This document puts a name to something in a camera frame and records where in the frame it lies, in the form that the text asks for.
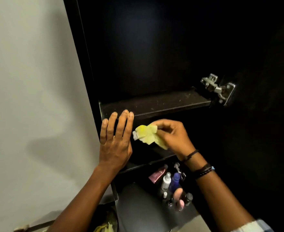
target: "floor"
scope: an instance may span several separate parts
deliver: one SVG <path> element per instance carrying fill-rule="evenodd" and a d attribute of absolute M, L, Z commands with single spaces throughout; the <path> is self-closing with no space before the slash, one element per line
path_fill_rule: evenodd
<path fill-rule="evenodd" d="M 178 232 L 211 232 L 201 215 L 185 224 Z"/>

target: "person's left hand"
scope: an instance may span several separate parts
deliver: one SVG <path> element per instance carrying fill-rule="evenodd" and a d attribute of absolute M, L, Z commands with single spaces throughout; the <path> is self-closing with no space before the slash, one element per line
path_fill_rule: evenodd
<path fill-rule="evenodd" d="M 124 110 L 118 119 L 115 136 L 113 134 L 117 113 L 113 112 L 109 120 L 104 119 L 102 121 L 99 165 L 106 170 L 112 170 L 115 174 L 125 166 L 132 154 L 130 136 L 133 118 L 133 112 L 129 113 L 128 110 Z"/>

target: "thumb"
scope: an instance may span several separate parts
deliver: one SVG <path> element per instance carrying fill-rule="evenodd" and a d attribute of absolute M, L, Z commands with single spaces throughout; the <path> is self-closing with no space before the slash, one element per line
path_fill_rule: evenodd
<path fill-rule="evenodd" d="M 156 133 L 161 139 L 163 139 L 165 142 L 168 142 L 169 139 L 171 138 L 172 134 L 165 132 L 161 129 L 157 129 Z"/>

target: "hand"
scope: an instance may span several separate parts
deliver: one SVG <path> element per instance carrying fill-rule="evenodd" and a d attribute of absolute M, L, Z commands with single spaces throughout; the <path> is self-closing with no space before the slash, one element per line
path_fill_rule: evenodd
<path fill-rule="evenodd" d="M 129 113 L 128 110 L 124 110 L 118 119 L 115 136 L 113 134 L 117 113 L 113 112 L 109 120 L 104 119 L 102 121 L 99 166 L 106 170 L 112 170 L 115 175 L 125 166 L 132 154 L 130 136 L 133 118 L 132 112 Z"/>
<path fill-rule="evenodd" d="M 154 121 L 152 125 L 157 125 L 157 135 L 166 142 L 179 160 L 196 150 L 182 122 L 162 119 Z"/>

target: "hinge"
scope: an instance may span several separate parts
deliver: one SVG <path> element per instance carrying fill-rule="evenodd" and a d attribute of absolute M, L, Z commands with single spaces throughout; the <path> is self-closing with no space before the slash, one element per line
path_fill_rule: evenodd
<path fill-rule="evenodd" d="M 235 84 L 229 82 L 226 85 L 218 86 L 217 84 L 215 84 L 217 78 L 218 78 L 217 76 L 211 73 L 209 77 L 203 77 L 201 79 L 201 83 L 205 85 L 205 88 L 208 91 L 217 93 L 219 97 L 218 102 L 225 106 L 230 98 L 230 95 L 235 89 Z"/>

